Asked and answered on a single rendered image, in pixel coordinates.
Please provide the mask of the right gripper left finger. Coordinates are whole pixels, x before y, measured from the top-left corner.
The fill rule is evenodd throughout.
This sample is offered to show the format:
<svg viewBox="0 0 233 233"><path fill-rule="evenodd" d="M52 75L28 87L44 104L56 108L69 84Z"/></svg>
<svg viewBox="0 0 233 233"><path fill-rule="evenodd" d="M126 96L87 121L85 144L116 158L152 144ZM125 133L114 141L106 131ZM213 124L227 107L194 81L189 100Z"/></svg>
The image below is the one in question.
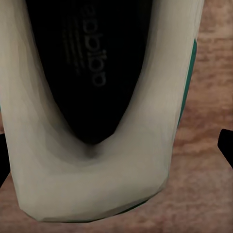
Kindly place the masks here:
<svg viewBox="0 0 233 233"><path fill-rule="evenodd" d="M10 173L9 154L5 134L0 134L0 187Z"/></svg>

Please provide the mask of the gym shoe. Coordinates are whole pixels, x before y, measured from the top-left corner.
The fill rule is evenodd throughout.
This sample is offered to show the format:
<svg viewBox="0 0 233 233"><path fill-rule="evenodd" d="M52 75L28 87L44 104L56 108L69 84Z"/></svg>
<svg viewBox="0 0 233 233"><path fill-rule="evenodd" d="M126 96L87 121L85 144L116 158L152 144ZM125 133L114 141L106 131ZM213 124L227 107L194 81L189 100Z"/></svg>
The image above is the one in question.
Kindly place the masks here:
<svg viewBox="0 0 233 233"><path fill-rule="evenodd" d="M0 110L20 210L126 213L169 180L205 0L0 0Z"/></svg>

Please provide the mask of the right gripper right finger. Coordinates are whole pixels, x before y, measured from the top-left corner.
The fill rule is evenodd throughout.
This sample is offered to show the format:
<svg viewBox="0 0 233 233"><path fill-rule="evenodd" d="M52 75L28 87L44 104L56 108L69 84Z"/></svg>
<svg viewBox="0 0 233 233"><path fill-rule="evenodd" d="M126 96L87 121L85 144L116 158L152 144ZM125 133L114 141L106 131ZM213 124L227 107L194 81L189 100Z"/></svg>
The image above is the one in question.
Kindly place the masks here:
<svg viewBox="0 0 233 233"><path fill-rule="evenodd" d="M233 131L222 129L217 146L233 168Z"/></svg>

